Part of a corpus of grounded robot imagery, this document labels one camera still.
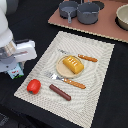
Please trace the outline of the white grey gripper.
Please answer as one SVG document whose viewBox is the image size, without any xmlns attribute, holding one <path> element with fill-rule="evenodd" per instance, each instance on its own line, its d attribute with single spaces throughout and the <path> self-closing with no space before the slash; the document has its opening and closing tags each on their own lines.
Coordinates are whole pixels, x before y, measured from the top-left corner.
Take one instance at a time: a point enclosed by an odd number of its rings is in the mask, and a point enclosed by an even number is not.
<svg viewBox="0 0 128 128">
<path fill-rule="evenodd" d="M 0 47 L 0 72 L 6 72 L 16 67 L 18 62 L 35 59 L 37 57 L 35 42 L 22 40 L 19 44 L 14 42 Z"/>
</svg>

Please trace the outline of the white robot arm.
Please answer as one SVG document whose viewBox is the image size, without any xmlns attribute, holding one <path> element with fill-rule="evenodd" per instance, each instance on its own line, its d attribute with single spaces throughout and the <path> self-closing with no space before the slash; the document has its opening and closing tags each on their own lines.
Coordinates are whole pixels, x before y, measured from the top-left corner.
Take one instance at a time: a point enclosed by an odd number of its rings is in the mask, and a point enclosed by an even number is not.
<svg viewBox="0 0 128 128">
<path fill-rule="evenodd" d="M 7 15 L 14 13 L 19 0 L 0 0 L 0 72 L 14 69 L 19 62 L 35 59 L 35 42 L 32 40 L 14 41 L 8 27 Z"/>
</svg>

